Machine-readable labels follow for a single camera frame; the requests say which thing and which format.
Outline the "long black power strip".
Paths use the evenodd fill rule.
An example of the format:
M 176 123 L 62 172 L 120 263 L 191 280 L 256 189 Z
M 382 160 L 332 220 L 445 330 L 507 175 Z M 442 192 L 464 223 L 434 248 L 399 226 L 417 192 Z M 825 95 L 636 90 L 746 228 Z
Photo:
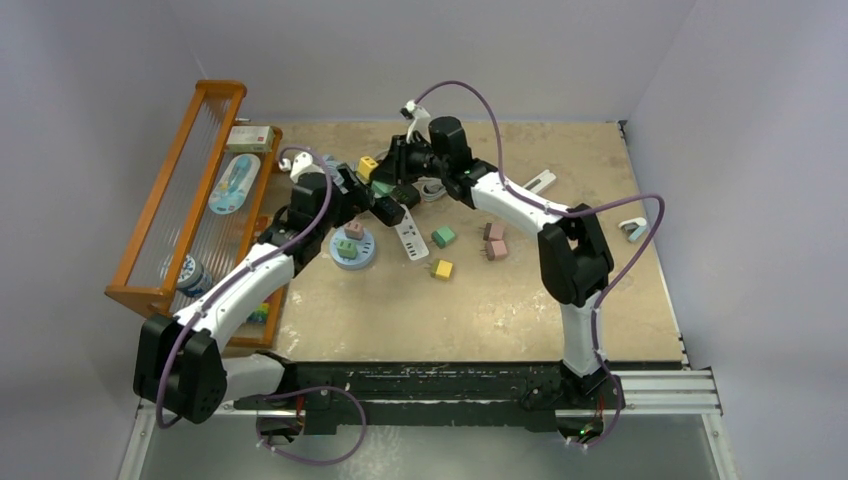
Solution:
M 369 211 L 386 227 L 399 225 L 406 215 L 405 206 L 390 196 L 376 198 Z

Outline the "round blue power hub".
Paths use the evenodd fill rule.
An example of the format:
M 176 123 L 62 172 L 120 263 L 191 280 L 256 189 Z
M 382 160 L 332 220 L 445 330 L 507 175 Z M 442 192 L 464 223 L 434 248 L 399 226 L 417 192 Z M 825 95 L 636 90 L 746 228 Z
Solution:
M 329 252 L 339 268 L 348 271 L 362 270 L 376 258 L 376 240 L 368 229 L 364 230 L 361 239 L 354 239 L 348 237 L 343 228 L 338 228 L 330 239 Z

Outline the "white power strip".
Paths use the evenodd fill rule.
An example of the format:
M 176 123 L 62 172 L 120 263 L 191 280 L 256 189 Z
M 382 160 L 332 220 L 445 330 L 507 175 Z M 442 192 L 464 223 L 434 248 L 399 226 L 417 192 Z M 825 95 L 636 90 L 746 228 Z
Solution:
M 412 262 L 423 260 L 429 256 L 429 248 L 413 220 L 409 208 L 403 206 L 403 210 L 404 215 L 401 221 L 394 226 L 394 230 L 401 241 L 407 258 Z

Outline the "green charger plug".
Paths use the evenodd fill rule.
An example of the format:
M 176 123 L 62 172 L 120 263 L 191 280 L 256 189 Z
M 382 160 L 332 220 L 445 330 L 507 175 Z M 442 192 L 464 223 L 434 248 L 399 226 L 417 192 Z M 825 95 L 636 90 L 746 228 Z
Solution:
M 450 226 L 445 225 L 433 230 L 430 238 L 438 248 L 444 249 L 457 239 L 457 234 Z

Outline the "pink charger plug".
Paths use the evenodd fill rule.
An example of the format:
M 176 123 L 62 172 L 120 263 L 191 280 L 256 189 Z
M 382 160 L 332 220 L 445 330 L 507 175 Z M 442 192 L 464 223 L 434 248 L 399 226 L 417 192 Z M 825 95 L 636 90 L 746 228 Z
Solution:
M 500 223 L 486 223 L 482 229 L 484 241 L 502 241 L 505 235 L 505 227 Z
M 509 255 L 508 247 L 504 240 L 487 241 L 481 252 L 488 261 L 503 260 Z

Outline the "yellow charger plug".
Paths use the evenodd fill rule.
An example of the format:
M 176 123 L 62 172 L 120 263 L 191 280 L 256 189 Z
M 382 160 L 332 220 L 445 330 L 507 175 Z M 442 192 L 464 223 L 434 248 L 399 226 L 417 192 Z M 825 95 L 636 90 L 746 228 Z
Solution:
M 430 277 L 440 281 L 449 281 L 453 270 L 454 264 L 444 259 L 436 259 L 428 267 Z

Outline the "short black power strip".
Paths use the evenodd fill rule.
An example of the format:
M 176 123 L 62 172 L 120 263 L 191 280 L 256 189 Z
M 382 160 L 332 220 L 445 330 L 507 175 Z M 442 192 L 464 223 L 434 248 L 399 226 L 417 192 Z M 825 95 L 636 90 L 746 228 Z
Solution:
M 398 185 L 391 191 L 390 196 L 408 210 L 422 202 L 421 193 L 414 185 Z

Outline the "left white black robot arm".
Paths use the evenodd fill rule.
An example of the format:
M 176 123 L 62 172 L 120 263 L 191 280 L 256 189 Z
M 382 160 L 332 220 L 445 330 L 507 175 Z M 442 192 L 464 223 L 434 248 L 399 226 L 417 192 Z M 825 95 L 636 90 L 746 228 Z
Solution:
M 211 290 L 169 316 L 144 321 L 133 391 L 191 423 L 206 421 L 224 402 L 258 396 L 284 409 L 298 382 L 275 354 L 226 359 L 223 350 L 260 304 L 301 273 L 335 228 L 368 210 L 373 195 L 346 165 L 305 173 L 246 257 Z

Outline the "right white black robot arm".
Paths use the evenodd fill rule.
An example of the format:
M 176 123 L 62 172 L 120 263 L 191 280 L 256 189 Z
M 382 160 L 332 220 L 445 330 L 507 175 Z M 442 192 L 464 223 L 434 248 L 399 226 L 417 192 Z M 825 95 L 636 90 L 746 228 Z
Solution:
M 426 136 L 393 136 L 370 180 L 405 185 L 437 179 L 452 199 L 535 238 L 543 286 L 561 310 L 567 371 L 561 392 L 573 406 L 588 405 L 611 377 L 601 342 L 600 302 L 614 260 L 597 216 L 585 204 L 551 205 L 514 186 L 501 168 L 474 156 L 457 118 L 438 117 L 427 130 Z

